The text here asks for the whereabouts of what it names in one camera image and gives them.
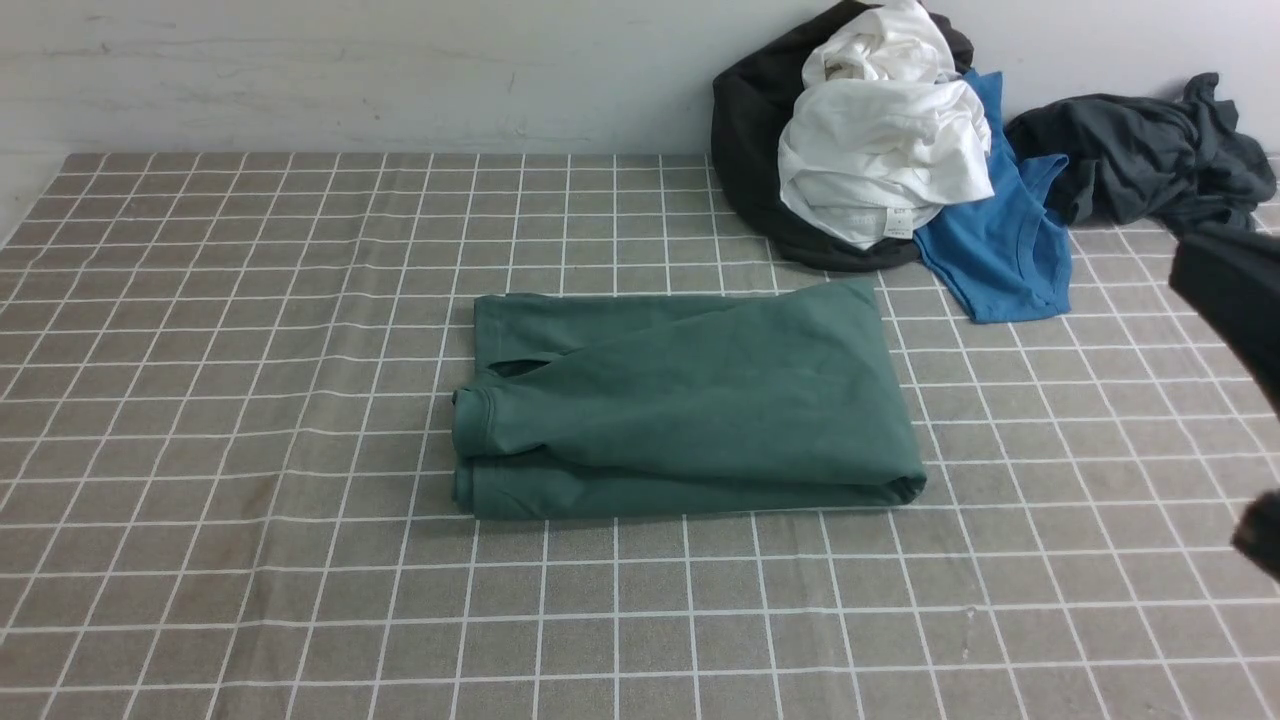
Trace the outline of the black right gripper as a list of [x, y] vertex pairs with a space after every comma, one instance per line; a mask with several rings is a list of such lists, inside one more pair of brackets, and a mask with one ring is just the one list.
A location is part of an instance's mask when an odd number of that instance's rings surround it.
[[[1279, 414], [1279, 238], [1206, 224], [1178, 241], [1169, 286], [1220, 336]], [[1280, 580], [1280, 497], [1263, 492], [1243, 511], [1231, 546]]]

